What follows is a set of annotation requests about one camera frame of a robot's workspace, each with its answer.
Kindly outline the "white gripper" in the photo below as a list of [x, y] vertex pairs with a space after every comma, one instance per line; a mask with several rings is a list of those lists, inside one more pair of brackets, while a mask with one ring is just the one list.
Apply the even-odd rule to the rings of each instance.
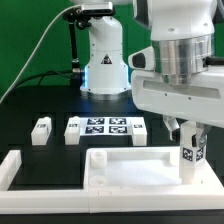
[[197, 147], [206, 145], [211, 126], [224, 128], [223, 68], [210, 68], [193, 75], [185, 87], [166, 84], [152, 71], [135, 70], [131, 84], [133, 102], [138, 109], [167, 115], [163, 122], [172, 141], [180, 139], [176, 118], [203, 123], [196, 125]]

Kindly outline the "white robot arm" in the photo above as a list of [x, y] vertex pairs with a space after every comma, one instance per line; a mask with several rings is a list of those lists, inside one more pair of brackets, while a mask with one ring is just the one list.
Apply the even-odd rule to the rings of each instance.
[[[222, 0], [71, 0], [92, 23], [90, 61], [81, 90], [118, 95], [127, 87], [137, 108], [194, 121], [198, 138], [224, 128], [224, 58], [214, 56], [213, 17], [224, 17]], [[151, 31], [151, 45], [122, 57], [122, 27], [109, 15], [115, 4], [132, 4], [134, 19]]]

